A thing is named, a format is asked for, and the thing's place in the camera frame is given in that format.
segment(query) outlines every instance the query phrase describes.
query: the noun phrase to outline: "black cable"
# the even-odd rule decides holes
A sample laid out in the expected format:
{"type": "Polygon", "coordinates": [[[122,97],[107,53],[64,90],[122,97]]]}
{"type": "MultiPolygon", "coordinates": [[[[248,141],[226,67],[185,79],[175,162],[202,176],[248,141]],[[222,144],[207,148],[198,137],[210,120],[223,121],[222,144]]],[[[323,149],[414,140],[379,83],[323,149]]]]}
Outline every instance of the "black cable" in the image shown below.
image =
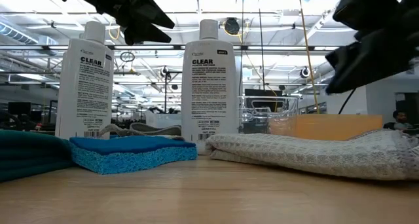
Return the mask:
{"type": "Polygon", "coordinates": [[[244,33],[244,0],[242,0],[242,43],[241,43],[241,52],[242,54],[240,55],[240,82],[238,85],[238,95],[242,96],[243,92],[241,91],[242,89],[242,84],[243,84],[243,33],[244,33]]]}
{"type": "Polygon", "coordinates": [[[263,60],[263,34],[262,34],[262,12],[261,12],[261,2],[257,0],[259,5],[259,27],[261,28],[261,49],[262,49],[262,81],[263,81],[263,90],[264,89],[264,60],[263,60]]]}
{"type": "Polygon", "coordinates": [[[343,103],[342,107],[341,107],[341,108],[340,108],[340,110],[339,110],[339,114],[341,114],[341,113],[342,113],[343,109],[345,108],[346,103],[348,103],[348,100],[351,98],[352,94],[354,94],[355,90],[356,90],[356,88],[355,88],[355,89],[353,89],[353,90],[351,91],[351,93],[349,94],[349,96],[346,98],[345,102],[343,103]]]}
{"type": "Polygon", "coordinates": [[[67,37],[68,39],[70,39],[70,37],[69,37],[69,36],[67,36],[67,35],[66,35],[66,34],[64,34],[62,31],[60,31],[60,30],[58,30],[58,29],[57,29],[57,27],[55,26],[55,23],[54,23],[54,22],[52,22],[52,23],[51,23],[51,27],[52,27],[52,29],[54,29],[54,30],[56,30],[57,32],[61,33],[64,37],[67,37]]]}

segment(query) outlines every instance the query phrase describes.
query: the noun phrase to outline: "gray cloth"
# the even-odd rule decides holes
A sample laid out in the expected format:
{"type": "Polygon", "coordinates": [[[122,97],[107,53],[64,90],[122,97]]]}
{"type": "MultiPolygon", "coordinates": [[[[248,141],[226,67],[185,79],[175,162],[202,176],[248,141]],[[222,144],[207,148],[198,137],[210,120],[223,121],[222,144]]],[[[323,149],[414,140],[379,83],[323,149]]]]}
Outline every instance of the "gray cloth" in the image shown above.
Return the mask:
{"type": "Polygon", "coordinates": [[[103,136],[105,133],[108,133],[108,132],[114,132],[114,133],[118,134],[118,136],[120,136],[120,137],[123,137],[123,136],[163,136],[165,138],[170,138],[170,139],[173,139],[173,140],[185,141],[185,139],[183,139],[181,136],[164,135],[164,134],[158,134],[158,133],[148,134],[148,133],[144,133],[144,132],[139,132],[137,130],[122,129],[115,124],[107,125],[104,129],[102,129],[100,131],[99,135],[103,136]]]}
{"type": "Polygon", "coordinates": [[[401,122],[397,122],[394,124],[394,129],[396,130],[408,130],[408,129],[413,129],[413,126],[407,122],[405,123],[401,123],[401,122]]]}
{"type": "Polygon", "coordinates": [[[375,130],[347,141],[218,134],[206,140],[206,149],[212,159],[361,179],[419,179],[419,140],[393,130],[375,130]]]}
{"type": "Polygon", "coordinates": [[[181,126],[168,126],[166,128],[155,128],[147,124],[135,122],[130,125],[130,130],[135,130],[146,135],[171,135],[171,136],[182,136],[181,126]]]}

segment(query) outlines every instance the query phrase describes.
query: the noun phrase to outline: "product label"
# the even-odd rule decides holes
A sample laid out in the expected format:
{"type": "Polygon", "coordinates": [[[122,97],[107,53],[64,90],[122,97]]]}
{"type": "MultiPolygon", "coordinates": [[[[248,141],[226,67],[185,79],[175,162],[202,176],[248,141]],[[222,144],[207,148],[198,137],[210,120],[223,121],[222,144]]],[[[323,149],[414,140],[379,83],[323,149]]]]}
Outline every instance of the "product label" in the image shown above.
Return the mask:
{"type": "Polygon", "coordinates": [[[226,77],[226,67],[215,65],[214,59],[192,60],[191,117],[198,130],[192,135],[192,141],[203,141],[215,134],[226,119],[226,77]]]}
{"type": "Polygon", "coordinates": [[[81,51],[80,72],[77,85],[77,118],[84,125],[84,137],[98,137],[108,117],[112,87],[108,59],[100,50],[81,51]]]}

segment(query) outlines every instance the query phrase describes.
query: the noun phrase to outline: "table surface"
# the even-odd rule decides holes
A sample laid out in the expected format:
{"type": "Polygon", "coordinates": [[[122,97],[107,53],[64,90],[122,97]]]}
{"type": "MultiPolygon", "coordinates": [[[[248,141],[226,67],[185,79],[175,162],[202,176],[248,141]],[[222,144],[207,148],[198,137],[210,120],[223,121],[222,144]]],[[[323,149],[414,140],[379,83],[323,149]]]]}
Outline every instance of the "table surface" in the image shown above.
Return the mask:
{"type": "Polygon", "coordinates": [[[419,185],[209,160],[0,184],[1,223],[417,223],[419,185]]]}

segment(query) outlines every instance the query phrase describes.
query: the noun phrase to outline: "hanging wire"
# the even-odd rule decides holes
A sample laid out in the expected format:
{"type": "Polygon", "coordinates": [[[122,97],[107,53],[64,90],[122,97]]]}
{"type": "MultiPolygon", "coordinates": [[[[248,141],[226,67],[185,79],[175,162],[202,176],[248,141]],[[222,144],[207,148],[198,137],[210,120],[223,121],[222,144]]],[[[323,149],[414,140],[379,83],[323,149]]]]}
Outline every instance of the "hanging wire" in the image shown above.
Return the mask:
{"type": "Polygon", "coordinates": [[[320,114],[320,107],[319,107],[319,103],[317,101],[316,86],[314,85],[314,76],[313,76],[312,62],[311,62],[311,59],[310,59],[310,50],[308,49],[308,38],[307,38],[306,22],[304,20],[304,11],[302,10],[302,0],[300,0],[300,6],[301,6],[302,28],[304,30],[304,40],[306,41],[306,51],[307,51],[307,58],[308,58],[308,67],[310,68],[310,77],[312,79],[312,86],[313,86],[313,91],[314,91],[314,102],[316,103],[317,114],[320,114]]]}
{"type": "Polygon", "coordinates": [[[110,28],[108,29],[108,33],[109,33],[109,36],[110,36],[112,39],[117,40],[117,39],[119,38],[120,26],[118,27],[118,33],[117,33],[117,36],[116,36],[116,37],[114,37],[114,36],[112,35],[112,33],[111,33],[111,29],[110,29],[110,28]]]}
{"type": "Polygon", "coordinates": [[[351,98],[351,96],[354,94],[355,90],[356,90],[356,88],[355,88],[355,89],[353,89],[353,90],[351,91],[351,93],[349,94],[349,96],[346,98],[346,100],[345,100],[345,102],[343,103],[342,107],[340,108],[340,110],[339,110],[339,113],[338,113],[338,114],[341,114],[341,113],[342,113],[343,109],[345,108],[346,103],[348,103],[349,99],[350,99],[350,98],[351,98]]]}
{"type": "Polygon", "coordinates": [[[258,3],[258,5],[259,5],[259,27],[261,28],[262,76],[263,76],[262,81],[263,81],[263,90],[265,90],[265,89],[264,89],[265,83],[264,83],[263,33],[262,33],[262,15],[261,15],[261,14],[262,14],[262,12],[261,12],[261,2],[260,2],[260,0],[257,0],[257,3],[258,3]]]}
{"type": "MultiPolygon", "coordinates": [[[[243,37],[243,26],[244,26],[244,0],[242,0],[242,37],[243,37]]],[[[239,36],[238,37],[240,39],[240,50],[241,50],[241,55],[240,55],[240,84],[238,85],[238,95],[242,96],[243,94],[243,89],[242,89],[242,85],[243,85],[243,41],[242,38],[239,36]]]]}

